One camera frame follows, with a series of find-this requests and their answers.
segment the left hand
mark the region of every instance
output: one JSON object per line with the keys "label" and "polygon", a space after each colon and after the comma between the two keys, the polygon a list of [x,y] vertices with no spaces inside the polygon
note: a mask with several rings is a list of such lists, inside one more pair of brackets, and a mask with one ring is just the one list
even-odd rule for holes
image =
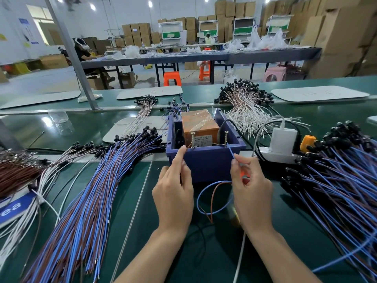
{"label": "left hand", "polygon": [[158,212],[160,231],[187,234],[194,209],[194,188],[191,171],[183,160],[186,146],[182,146],[170,167],[164,166],[152,190]]}

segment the label sticker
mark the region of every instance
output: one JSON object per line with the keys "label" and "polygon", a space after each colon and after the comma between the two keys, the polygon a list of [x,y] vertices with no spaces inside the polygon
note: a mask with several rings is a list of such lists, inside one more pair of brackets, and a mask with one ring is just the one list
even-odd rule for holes
{"label": "label sticker", "polygon": [[212,135],[204,135],[204,136],[195,136],[194,138],[194,146],[197,147],[208,147],[213,144]]}

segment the workbench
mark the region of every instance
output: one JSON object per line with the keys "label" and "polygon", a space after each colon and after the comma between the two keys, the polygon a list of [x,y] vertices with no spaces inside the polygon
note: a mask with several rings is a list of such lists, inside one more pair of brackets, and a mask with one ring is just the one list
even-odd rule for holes
{"label": "workbench", "polygon": [[117,59],[117,60],[87,60],[82,61],[81,65],[84,69],[99,68],[102,66],[115,66],[120,80],[119,66],[133,66],[136,64],[147,65],[154,64],[156,69],[157,83],[160,86],[160,78],[157,64],[174,63],[177,64],[177,71],[179,71],[178,63],[191,62],[191,61],[210,61],[210,83],[214,82],[214,62],[225,61],[225,65],[234,64],[252,64],[253,73],[254,63],[267,63],[266,69],[270,62],[289,62],[300,60],[318,59],[322,49],[319,47],[310,47],[307,49],[286,49],[281,51],[253,51],[253,52],[240,52],[240,53],[226,53],[224,51],[214,51],[212,53],[165,53],[159,57],[139,57],[133,59]]}
{"label": "workbench", "polygon": [[[366,123],[368,116],[377,115],[377,102],[374,97],[376,95],[377,76],[261,83],[261,88],[270,91],[277,88],[322,85],[341,85],[368,92],[371,97],[363,100],[354,99],[309,104],[290,104],[278,100],[273,107],[283,116],[302,117],[304,123],[312,125],[312,133],[317,137],[322,137],[337,122],[346,120],[352,120],[359,124],[365,134],[377,137],[375,127]],[[202,103],[203,107],[211,109],[211,105],[205,105],[212,103],[213,99],[217,98],[219,87],[220,85],[182,87],[183,98],[190,104]],[[39,138],[32,147],[66,150],[75,141],[100,143],[102,137],[114,123],[124,117],[137,114],[135,110],[116,108],[119,107],[115,106],[117,101],[112,99],[111,94],[107,94],[108,92],[111,93],[112,91],[101,91],[104,98],[101,100],[100,106],[113,107],[114,111],[106,110],[103,113],[93,111],[67,112],[68,123],[63,123],[59,127],[55,125],[46,127],[43,120],[46,115],[41,114],[41,112],[34,115],[7,116],[2,121],[24,147],[28,147],[37,137]],[[171,100],[172,96],[161,97],[158,104],[166,105],[166,102]],[[131,102],[133,101],[122,101],[125,106],[131,105]],[[78,104],[73,99],[61,103],[42,104],[44,107],[39,108],[48,110],[48,106],[50,106],[51,109],[61,109],[63,106],[68,107],[69,103],[72,107]],[[203,107],[193,108],[191,106],[190,109],[197,110],[203,109]],[[161,113],[159,109],[152,110],[152,115],[161,115]],[[47,200],[54,198],[59,187],[65,184],[66,179],[70,178],[82,165],[83,163],[74,163],[65,169],[59,176]],[[68,196],[67,203],[73,200],[86,186],[97,165],[97,163],[92,163],[80,175]],[[153,158],[145,158],[139,162],[135,166],[134,172],[121,182],[113,203],[111,226],[101,267],[100,282],[111,282],[112,278],[116,278],[141,250],[152,231],[158,226],[158,215],[151,191],[156,184],[161,168],[165,165],[168,165],[165,155],[163,153],[154,154]],[[272,216],[276,231],[285,238],[292,250],[310,269],[338,258],[339,253],[331,240],[315,221],[297,205],[297,202],[280,187],[279,180],[282,168],[283,166],[280,164],[262,163],[265,176],[274,185]],[[194,185],[195,200],[204,187],[205,185]],[[222,206],[228,195],[228,187],[218,190],[214,208]],[[60,206],[64,196],[63,191],[54,203],[55,208]],[[202,201],[205,203],[209,201],[209,195],[208,198],[203,195]],[[43,204],[41,208],[44,211],[46,205]],[[43,228],[37,237],[27,267],[31,265],[50,235],[55,220],[54,213],[51,210],[48,211],[42,220]],[[37,222],[37,220],[34,222],[25,239],[8,259],[0,274],[2,282],[13,283],[20,280],[20,272],[34,240]],[[214,218],[214,225],[212,225],[195,207],[186,240],[172,264],[166,282],[232,282],[241,248],[242,234],[242,229],[233,226],[224,214],[219,213]],[[363,282],[359,274],[344,262],[326,269],[318,276],[324,283]],[[90,277],[86,277],[84,280],[84,282],[92,281]],[[74,282],[79,282],[78,276],[74,279]],[[271,282],[266,268],[249,240],[246,240],[241,271],[238,277],[238,283],[247,282]]]}

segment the metal screw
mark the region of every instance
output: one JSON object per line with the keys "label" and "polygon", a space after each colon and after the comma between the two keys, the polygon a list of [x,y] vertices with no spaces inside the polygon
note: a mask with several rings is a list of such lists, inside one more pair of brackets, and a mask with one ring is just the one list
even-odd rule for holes
{"label": "metal screw", "polygon": [[191,132],[191,149],[194,148],[194,138],[195,138],[195,132]]}
{"label": "metal screw", "polygon": [[229,131],[224,131],[224,133],[225,133],[224,145],[226,146],[227,145]]}

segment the orange plug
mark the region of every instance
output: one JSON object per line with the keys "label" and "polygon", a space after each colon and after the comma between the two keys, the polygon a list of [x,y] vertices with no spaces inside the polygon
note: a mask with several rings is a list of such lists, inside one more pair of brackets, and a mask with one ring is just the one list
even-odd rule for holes
{"label": "orange plug", "polygon": [[304,152],[304,153],[309,152],[309,150],[307,149],[307,146],[309,145],[309,146],[314,147],[314,141],[316,140],[317,138],[315,136],[305,135],[300,145],[301,152]]}

